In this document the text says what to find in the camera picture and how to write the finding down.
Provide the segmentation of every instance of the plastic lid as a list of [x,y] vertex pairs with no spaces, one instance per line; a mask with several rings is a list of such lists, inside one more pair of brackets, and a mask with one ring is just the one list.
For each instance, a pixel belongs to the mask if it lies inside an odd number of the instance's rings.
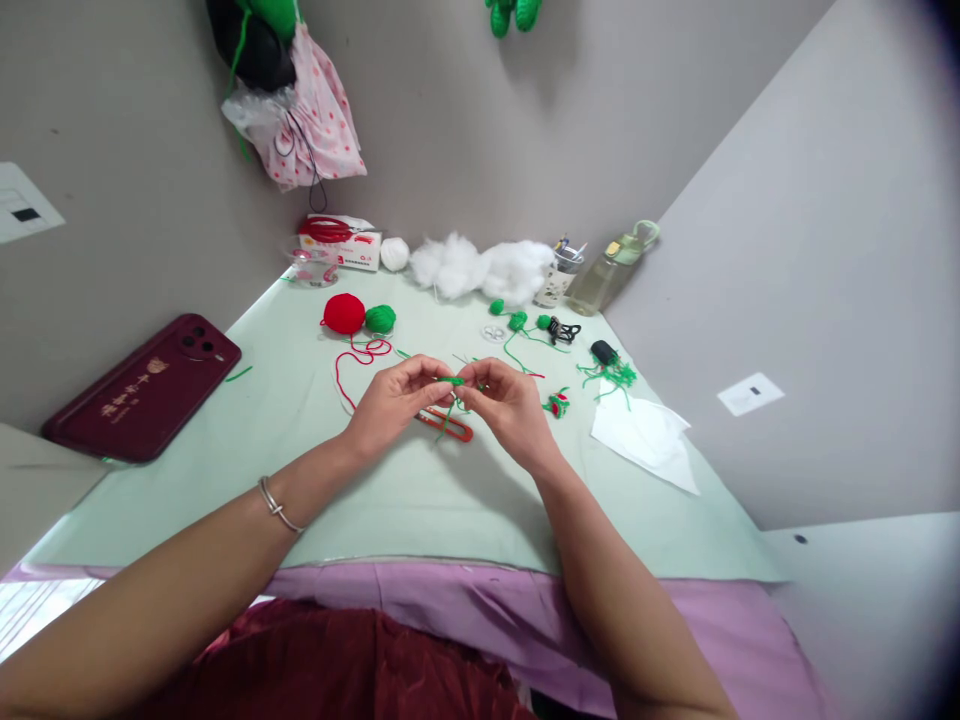
[[641,220],[633,226],[633,233],[624,233],[619,240],[610,243],[619,246],[619,251],[610,254],[607,248],[607,257],[621,265],[633,265],[647,249],[657,241],[660,228],[649,220]]

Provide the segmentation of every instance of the phone case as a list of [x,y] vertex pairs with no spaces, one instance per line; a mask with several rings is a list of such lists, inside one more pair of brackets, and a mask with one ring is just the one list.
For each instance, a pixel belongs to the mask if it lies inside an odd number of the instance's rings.
[[241,355],[205,318],[181,315],[47,420],[43,436],[97,457],[154,460]]

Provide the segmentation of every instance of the silver bangle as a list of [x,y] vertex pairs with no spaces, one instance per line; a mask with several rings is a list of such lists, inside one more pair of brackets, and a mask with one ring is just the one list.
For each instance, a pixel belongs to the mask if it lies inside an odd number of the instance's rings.
[[297,527],[287,519],[287,516],[283,514],[283,505],[274,500],[273,495],[271,495],[270,491],[267,490],[267,480],[268,477],[264,475],[262,478],[260,478],[260,482],[257,483],[257,487],[260,488],[260,494],[263,495],[263,499],[267,502],[267,507],[270,508],[270,514],[279,517],[281,520],[283,520],[284,525],[299,535],[306,530],[306,528]]

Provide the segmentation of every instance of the white stuffing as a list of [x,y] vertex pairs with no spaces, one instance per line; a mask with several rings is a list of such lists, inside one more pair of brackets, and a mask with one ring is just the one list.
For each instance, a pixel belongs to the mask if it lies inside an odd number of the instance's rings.
[[532,240],[501,243],[482,255],[467,238],[453,232],[438,243],[429,238],[410,256],[414,280],[435,287],[446,300],[480,288],[510,307],[527,305],[546,280],[553,250]]
[[476,290],[486,272],[477,248],[456,232],[447,235],[443,243],[427,238],[410,256],[410,267],[421,287],[436,287],[446,300]]
[[501,243],[483,254],[489,269],[480,286],[491,300],[503,298],[508,307],[522,307],[543,287],[553,264],[549,245],[532,240]]

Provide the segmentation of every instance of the red clothing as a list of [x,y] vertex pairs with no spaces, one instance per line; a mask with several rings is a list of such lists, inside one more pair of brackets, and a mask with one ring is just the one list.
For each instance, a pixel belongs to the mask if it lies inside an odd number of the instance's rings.
[[528,720],[503,665],[375,610],[274,600],[241,616],[137,718]]

